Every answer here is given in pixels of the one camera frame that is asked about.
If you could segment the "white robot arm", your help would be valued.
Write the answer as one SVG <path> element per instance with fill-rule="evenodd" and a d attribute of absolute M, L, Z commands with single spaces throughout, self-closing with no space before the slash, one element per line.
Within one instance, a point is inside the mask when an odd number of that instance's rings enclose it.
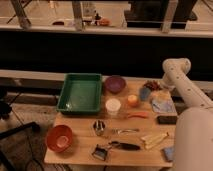
<path fill-rule="evenodd" d="M 162 67 L 163 85 L 187 106 L 176 123 L 172 171 L 213 171 L 213 101 L 186 76 L 189 59 L 166 59 Z"/>

